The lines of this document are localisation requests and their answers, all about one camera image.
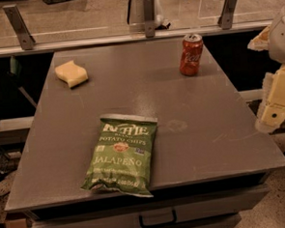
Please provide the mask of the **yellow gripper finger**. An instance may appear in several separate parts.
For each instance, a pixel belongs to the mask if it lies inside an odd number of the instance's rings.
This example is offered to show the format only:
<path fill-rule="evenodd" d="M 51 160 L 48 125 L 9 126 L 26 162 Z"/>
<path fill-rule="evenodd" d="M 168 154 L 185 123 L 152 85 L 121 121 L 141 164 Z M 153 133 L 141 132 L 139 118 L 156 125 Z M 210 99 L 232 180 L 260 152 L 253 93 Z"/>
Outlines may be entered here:
<path fill-rule="evenodd" d="M 285 65 L 275 74 L 265 73 L 262 95 L 254 126 L 260 132 L 272 133 L 285 121 Z"/>
<path fill-rule="evenodd" d="M 267 26 L 247 44 L 247 47 L 251 50 L 258 52 L 262 50 L 268 50 L 269 35 L 270 35 L 270 27 Z"/>

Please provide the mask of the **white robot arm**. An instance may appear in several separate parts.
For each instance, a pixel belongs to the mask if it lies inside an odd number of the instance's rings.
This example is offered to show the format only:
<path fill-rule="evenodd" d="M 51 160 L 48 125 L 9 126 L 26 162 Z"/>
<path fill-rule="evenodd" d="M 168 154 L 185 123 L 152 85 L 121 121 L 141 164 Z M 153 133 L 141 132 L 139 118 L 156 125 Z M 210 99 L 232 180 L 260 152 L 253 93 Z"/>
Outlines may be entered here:
<path fill-rule="evenodd" d="M 267 50 L 270 59 L 281 64 L 275 73 L 265 73 L 263 97 L 255 123 L 260 132 L 271 133 L 285 121 L 285 6 L 273 19 L 272 24 L 265 27 L 247 47 L 258 52 Z"/>

